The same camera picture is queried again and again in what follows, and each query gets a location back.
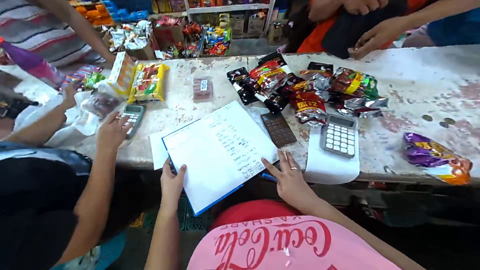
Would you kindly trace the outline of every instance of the purple snack bag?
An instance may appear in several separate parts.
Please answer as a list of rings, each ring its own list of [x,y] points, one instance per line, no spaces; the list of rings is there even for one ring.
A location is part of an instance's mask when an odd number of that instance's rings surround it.
[[[416,133],[403,134],[408,145],[403,155],[410,164],[424,167],[425,173],[449,184],[470,183],[472,162],[443,145]]]

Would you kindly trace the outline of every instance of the pink shirt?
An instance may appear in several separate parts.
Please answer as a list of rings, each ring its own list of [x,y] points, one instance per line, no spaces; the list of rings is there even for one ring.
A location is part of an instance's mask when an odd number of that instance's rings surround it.
[[[312,216],[292,216],[215,228],[200,241],[187,269],[399,268],[341,225]]]

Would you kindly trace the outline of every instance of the gray calculator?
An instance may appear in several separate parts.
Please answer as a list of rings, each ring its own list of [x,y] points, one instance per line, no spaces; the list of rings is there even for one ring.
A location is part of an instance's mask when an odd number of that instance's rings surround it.
[[[125,106],[125,109],[123,109],[123,113],[120,117],[129,116],[129,119],[127,120],[125,125],[133,122],[133,127],[127,132],[127,139],[130,139],[133,134],[135,134],[135,131],[137,131],[138,127],[140,126],[140,121],[142,121],[142,118],[144,116],[144,113],[145,108],[140,105],[127,105]]]
[[[351,118],[329,114],[327,124],[323,126],[320,146],[351,159],[355,156],[355,124]]]

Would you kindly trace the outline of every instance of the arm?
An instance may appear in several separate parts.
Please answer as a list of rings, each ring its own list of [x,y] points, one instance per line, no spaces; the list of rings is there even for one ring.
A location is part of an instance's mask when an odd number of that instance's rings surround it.
[[[78,217],[77,226],[57,264],[85,255],[102,236],[112,198],[117,150],[133,126],[124,127],[128,117],[117,121],[117,115],[118,112],[109,115],[98,131],[96,158],[90,177],[73,210]]]
[[[361,59],[383,44],[395,40],[405,31],[478,7],[480,7],[478,0],[439,0],[412,14],[379,23],[363,34],[355,48],[348,49],[348,52],[356,60]]]
[[[42,146],[61,128],[67,120],[65,111],[76,105],[75,85],[71,84],[65,87],[63,93],[63,102],[46,113],[31,125],[10,134],[2,141],[26,144],[32,146]]]
[[[103,44],[92,25],[82,17],[66,0],[36,0],[46,10],[55,14],[60,20],[68,24],[75,33],[93,50],[98,52],[107,62],[113,63],[115,55]]]
[[[177,206],[187,167],[182,165],[178,175],[175,176],[172,174],[169,164],[170,159],[163,164],[162,201],[156,218],[145,270],[177,270],[179,268],[180,229]]]
[[[332,16],[343,2],[344,0],[314,0],[308,18],[312,22],[323,21]]]
[[[340,211],[335,209],[335,207],[320,199],[305,182],[301,171],[291,169],[300,168],[300,166],[293,159],[290,152],[284,154],[281,150],[278,150],[278,157],[280,158],[282,171],[279,171],[265,159],[262,159],[262,162],[271,174],[278,179],[277,191],[285,202],[295,207],[304,215],[311,215],[330,220],[344,226],[367,242],[383,257],[403,270],[424,270],[422,266],[405,256],[403,253],[378,239],[376,236],[343,215]]]

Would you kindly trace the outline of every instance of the open notebook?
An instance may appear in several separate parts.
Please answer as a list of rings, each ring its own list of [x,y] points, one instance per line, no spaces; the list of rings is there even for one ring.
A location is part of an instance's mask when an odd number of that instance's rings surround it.
[[[187,165],[183,188],[195,216],[278,160],[276,147],[237,102],[165,136],[175,169]]]

